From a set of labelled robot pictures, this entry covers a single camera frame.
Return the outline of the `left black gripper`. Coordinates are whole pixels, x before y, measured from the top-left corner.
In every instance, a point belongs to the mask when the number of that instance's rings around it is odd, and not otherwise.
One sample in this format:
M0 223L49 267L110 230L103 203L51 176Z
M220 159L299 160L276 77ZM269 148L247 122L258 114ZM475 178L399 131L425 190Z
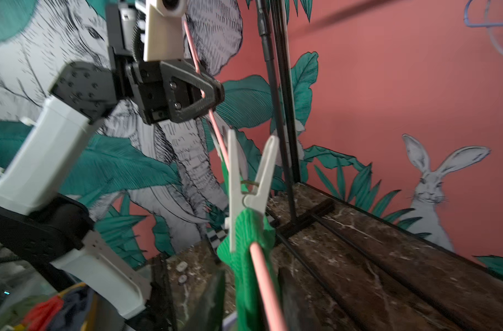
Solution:
M131 99L145 124L186 122L224 102L223 85L191 59L145 62L146 4L107 4L108 52L117 99Z

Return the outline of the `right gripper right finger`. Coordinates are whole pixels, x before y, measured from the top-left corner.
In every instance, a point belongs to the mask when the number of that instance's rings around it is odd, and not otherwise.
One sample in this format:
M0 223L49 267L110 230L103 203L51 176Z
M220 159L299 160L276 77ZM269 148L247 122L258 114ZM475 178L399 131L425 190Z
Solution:
M305 298L303 287L288 268L279 268L278 281L281 305L288 330L327 330L320 324L312 304Z

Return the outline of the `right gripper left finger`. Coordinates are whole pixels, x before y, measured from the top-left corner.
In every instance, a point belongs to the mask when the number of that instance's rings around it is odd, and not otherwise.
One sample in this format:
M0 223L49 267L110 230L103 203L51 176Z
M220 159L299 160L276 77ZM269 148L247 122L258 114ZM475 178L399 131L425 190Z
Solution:
M220 269L206 285L192 316L182 330L223 330L225 283L225 270Z

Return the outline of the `pink wire hanger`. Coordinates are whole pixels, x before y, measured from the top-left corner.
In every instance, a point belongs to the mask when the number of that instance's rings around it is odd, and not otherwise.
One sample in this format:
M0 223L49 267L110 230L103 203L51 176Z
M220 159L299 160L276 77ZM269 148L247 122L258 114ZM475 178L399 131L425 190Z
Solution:
M234 273L237 325L239 330L258 330L265 316L270 330L287 330L279 301L279 287L269 261L275 242L265 210L279 153L279 138L272 135L263 149L256 178L243 181L239 166L239 141L236 132L222 136L209 111L218 141L219 156L226 167L225 185L229 194L229 215L225 220L228 235L218 247L219 259Z

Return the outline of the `green tank top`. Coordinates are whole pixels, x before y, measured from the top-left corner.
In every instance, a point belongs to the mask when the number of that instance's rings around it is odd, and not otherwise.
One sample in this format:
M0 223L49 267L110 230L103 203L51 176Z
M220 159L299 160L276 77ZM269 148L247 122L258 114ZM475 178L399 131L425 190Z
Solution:
M271 330L272 327L267 318L269 309L263 302L250 246L254 242L260 245L268 275L276 295L279 295L279 283L275 280L276 274L270 261L276 230L269 224L264 214L246 208L236 218L234 234L236 235L235 251L230 251L229 238L226 238L218 247L217 254L219 259L227 264L234 273L237 329Z

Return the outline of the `grey clothespin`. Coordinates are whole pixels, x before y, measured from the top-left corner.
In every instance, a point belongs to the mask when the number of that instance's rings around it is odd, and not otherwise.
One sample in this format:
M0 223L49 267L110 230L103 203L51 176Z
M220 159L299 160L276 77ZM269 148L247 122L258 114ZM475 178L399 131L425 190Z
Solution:
M239 165L239 142L235 130L228 131L228 190L229 216L225 220L228 229L229 251L236 251L236 220L245 209L259 215L265 214L267 200L271 192L272 179L279 152L279 138L272 135L267 140L256 177L251 181L241 178Z

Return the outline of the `light blue wire hanger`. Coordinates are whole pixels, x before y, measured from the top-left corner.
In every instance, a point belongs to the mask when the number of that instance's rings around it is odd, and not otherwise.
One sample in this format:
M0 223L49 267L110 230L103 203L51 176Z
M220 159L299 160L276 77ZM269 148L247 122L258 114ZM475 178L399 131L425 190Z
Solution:
M466 2L464 10L463 10L463 23L468 28L503 28L502 21L493 21L490 19L489 11L491 7L491 1L485 2L485 8L483 9L483 13L481 16L481 20L479 21L475 17L473 19L470 15L470 10L473 5L474 0L469 0Z

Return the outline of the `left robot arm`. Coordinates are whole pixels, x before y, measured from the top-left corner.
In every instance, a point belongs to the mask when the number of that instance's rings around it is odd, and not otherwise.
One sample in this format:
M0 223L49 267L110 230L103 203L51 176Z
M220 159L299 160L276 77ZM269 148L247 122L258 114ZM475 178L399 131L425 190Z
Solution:
M174 323L165 288L137 274L90 220L88 209L59 190L119 102L132 100L144 123L177 124L207 114L224 99L222 85L183 58L185 1L148 1L142 59L123 40L110 5L112 67L69 62L58 72L35 126L0 175L0 242L33 265L83 280L137 330Z

